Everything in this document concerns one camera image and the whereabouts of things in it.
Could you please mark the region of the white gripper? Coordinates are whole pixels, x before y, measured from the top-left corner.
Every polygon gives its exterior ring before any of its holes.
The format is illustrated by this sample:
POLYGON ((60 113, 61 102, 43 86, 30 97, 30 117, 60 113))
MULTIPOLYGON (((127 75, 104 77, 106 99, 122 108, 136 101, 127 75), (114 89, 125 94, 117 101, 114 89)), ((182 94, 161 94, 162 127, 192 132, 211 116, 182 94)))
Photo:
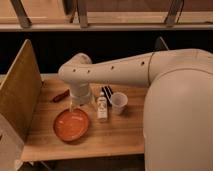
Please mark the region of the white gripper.
POLYGON ((84 105, 91 101, 92 91, 90 89, 83 91, 70 91, 71 103, 69 106, 69 112, 72 113, 74 110, 74 105, 84 105))

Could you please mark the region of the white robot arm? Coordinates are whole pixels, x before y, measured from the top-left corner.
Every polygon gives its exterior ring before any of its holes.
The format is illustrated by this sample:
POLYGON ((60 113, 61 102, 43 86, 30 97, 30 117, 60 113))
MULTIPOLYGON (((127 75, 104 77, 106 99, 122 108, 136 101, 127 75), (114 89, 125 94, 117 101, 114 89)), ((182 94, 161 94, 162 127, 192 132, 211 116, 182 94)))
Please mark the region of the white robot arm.
POLYGON ((79 53, 59 78, 85 104, 91 83, 148 89, 143 109, 145 171, 213 171, 213 53, 155 51, 94 64, 79 53))

